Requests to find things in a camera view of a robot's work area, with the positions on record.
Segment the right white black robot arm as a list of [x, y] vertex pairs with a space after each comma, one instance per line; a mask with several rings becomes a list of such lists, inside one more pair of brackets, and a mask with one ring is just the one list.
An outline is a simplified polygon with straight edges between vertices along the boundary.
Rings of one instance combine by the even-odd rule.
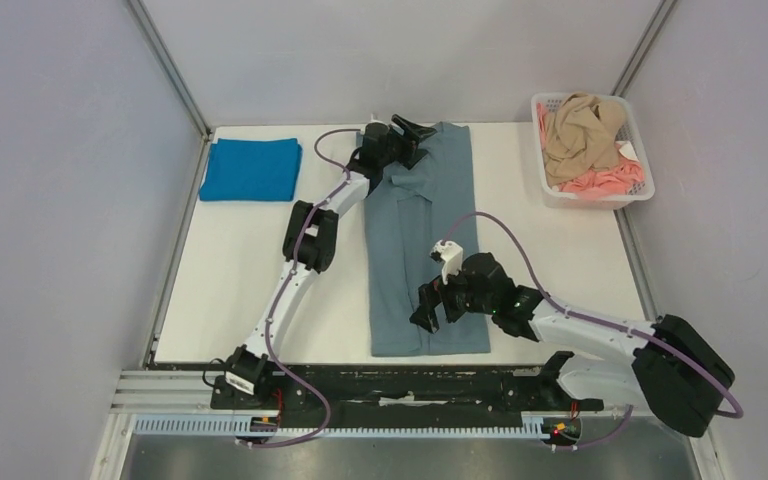
[[515, 283], [490, 253], [444, 268], [418, 298], [409, 320], [431, 334], [441, 309], [449, 323], [483, 314], [508, 336], [560, 345], [537, 375], [538, 396], [553, 409], [575, 401], [642, 408], [688, 437], [702, 436], [718, 416], [741, 415], [721, 408], [733, 401], [733, 370], [681, 317], [644, 324], [579, 312]]

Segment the grey-blue t-shirt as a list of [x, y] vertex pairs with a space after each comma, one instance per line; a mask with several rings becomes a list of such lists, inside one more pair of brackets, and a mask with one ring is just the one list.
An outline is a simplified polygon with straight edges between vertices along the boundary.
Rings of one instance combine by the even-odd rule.
[[363, 203], [369, 268], [369, 321], [374, 357], [483, 354], [491, 349], [480, 314], [430, 334], [409, 320], [418, 289], [439, 275], [433, 245], [453, 230], [468, 253], [478, 250], [471, 130], [440, 122], [423, 142], [426, 156], [412, 169], [398, 163]]

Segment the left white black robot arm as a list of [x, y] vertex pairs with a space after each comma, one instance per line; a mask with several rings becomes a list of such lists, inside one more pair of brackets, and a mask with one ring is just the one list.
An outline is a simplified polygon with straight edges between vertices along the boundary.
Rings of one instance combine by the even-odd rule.
[[223, 367], [224, 384], [250, 408], [272, 399], [274, 383], [267, 375], [278, 367], [280, 344], [304, 296], [334, 260], [341, 218], [375, 190], [389, 165], [410, 170], [424, 159], [428, 151], [422, 144], [437, 130], [395, 114], [388, 123], [372, 120], [351, 132], [360, 136], [359, 145], [340, 166], [334, 189], [315, 203], [293, 205], [279, 282], [251, 334]]

